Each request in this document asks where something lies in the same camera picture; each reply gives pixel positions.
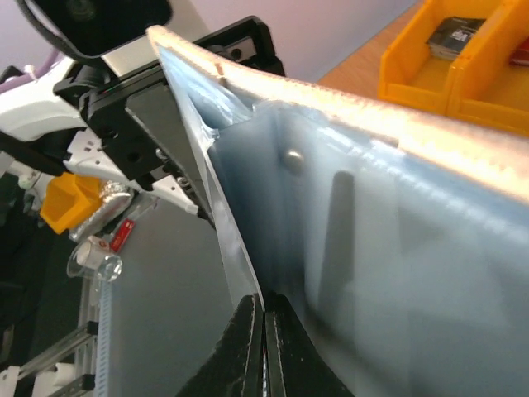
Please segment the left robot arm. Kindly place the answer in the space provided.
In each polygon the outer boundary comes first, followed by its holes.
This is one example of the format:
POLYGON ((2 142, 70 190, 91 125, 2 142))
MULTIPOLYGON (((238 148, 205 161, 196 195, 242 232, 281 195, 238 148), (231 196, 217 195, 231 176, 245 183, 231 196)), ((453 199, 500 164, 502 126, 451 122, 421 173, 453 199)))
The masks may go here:
POLYGON ((49 175, 36 188, 42 218, 57 232, 94 211, 97 181, 112 180, 206 218, 209 207, 157 60, 116 76, 103 62, 70 58, 6 82, 1 149, 49 175))

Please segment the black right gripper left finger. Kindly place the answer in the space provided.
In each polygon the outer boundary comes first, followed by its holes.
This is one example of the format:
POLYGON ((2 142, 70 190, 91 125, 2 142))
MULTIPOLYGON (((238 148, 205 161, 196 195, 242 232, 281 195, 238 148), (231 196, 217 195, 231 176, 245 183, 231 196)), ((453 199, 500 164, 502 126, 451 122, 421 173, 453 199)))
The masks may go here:
POLYGON ((212 354, 178 396, 261 396, 264 313, 256 295, 242 297, 212 354))

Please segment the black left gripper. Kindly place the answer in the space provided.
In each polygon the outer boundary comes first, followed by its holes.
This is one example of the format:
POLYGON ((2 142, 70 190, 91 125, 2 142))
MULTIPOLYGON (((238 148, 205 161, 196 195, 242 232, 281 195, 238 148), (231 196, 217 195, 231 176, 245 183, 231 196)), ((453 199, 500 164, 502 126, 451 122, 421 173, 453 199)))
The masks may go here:
MULTIPOLYGON (((243 18, 194 43, 252 69, 284 75, 269 28, 258 17, 243 18)), ((63 80, 54 92, 77 105, 101 139, 103 153, 128 180, 147 190, 154 188, 157 169, 172 175, 198 206, 198 216, 213 226, 198 164, 160 62, 154 60, 109 82, 103 81, 100 70, 86 68, 85 73, 88 80, 63 80)))

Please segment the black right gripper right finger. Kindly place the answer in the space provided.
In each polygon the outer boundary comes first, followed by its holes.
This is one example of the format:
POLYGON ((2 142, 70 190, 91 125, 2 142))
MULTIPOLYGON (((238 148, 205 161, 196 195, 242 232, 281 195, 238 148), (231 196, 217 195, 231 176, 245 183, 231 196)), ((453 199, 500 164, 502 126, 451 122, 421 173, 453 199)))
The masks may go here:
POLYGON ((264 315, 270 396, 351 396, 322 360, 288 299, 269 294, 264 315))

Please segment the beige card holder wallet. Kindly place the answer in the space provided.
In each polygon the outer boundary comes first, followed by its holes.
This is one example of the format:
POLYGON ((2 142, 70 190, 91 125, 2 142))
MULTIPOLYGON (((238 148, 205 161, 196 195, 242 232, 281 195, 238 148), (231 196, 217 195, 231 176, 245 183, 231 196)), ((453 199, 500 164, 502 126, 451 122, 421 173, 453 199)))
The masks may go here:
POLYGON ((351 396, 527 395, 527 140, 147 36, 265 365, 281 294, 351 396))

